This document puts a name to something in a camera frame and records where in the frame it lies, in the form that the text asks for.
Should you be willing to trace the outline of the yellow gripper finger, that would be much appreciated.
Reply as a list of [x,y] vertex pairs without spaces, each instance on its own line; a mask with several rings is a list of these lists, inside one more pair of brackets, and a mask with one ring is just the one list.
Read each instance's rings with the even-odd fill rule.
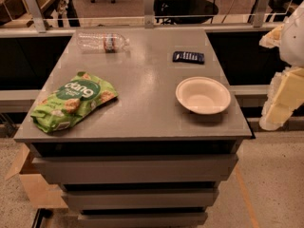
[[270,82],[267,101],[259,125],[264,130],[277,130],[304,104],[304,68],[286,67]]
[[283,25],[269,31],[266,35],[263,35],[259,41],[259,44],[264,48],[279,48],[281,44],[281,31]]

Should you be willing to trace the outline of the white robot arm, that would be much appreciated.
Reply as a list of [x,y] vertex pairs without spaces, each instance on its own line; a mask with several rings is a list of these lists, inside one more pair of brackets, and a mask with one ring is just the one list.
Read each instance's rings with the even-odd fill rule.
[[304,2],[280,26],[259,41],[265,48],[278,47],[288,66],[270,82],[259,125],[277,130],[304,104]]

